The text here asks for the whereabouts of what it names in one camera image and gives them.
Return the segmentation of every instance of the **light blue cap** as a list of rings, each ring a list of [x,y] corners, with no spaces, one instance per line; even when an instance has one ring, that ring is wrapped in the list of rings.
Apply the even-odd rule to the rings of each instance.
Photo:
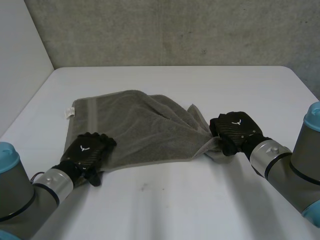
[[[20,162],[20,156],[14,146],[8,142],[0,142],[0,174],[14,168]]]
[[[309,128],[320,132],[320,101],[315,102],[309,107],[303,121]]]
[[[20,238],[6,232],[0,230],[0,240],[20,240]]]
[[[317,228],[320,228],[320,200],[312,203],[302,212],[302,216]]]

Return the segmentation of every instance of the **white wall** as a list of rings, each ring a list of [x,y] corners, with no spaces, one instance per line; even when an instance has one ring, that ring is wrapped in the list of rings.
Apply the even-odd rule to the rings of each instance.
[[[0,0],[0,136],[53,72],[23,0]]]

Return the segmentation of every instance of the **white table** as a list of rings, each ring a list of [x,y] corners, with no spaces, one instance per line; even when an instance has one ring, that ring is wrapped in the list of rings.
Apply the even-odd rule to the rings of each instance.
[[[74,100],[136,89],[195,104],[209,122],[247,112],[265,136],[293,150],[317,101],[280,66],[75,67],[54,71],[7,130],[29,176],[59,162]],[[35,240],[320,239],[312,226],[257,176],[244,154],[117,170],[101,187],[84,185],[63,202]]]

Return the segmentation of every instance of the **robotic hand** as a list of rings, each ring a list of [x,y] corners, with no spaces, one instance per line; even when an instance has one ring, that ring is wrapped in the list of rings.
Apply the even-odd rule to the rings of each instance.
[[[79,135],[63,154],[60,164],[30,183],[15,148],[0,142],[0,240],[29,240],[79,179],[101,184],[98,172],[116,142],[98,133]]]
[[[305,115],[293,153],[263,136],[245,112],[220,114],[210,120],[210,130],[222,139],[225,156],[244,153],[258,175],[320,228],[320,102]]]
[[[68,147],[61,158],[61,163],[53,169],[66,170],[75,168],[72,175],[73,184],[78,176],[84,177],[95,187],[101,185],[98,172],[103,160],[107,159],[117,145],[113,138],[105,134],[99,135],[97,132],[89,132],[79,135]]]

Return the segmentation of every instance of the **towel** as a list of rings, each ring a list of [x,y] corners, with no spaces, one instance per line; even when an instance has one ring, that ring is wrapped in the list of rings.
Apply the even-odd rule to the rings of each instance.
[[[220,139],[213,137],[199,109],[183,109],[164,95],[127,90],[78,99],[72,105],[65,150],[86,132],[106,134],[117,146],[100,171],[187,162],[206,154],[220,157]]]

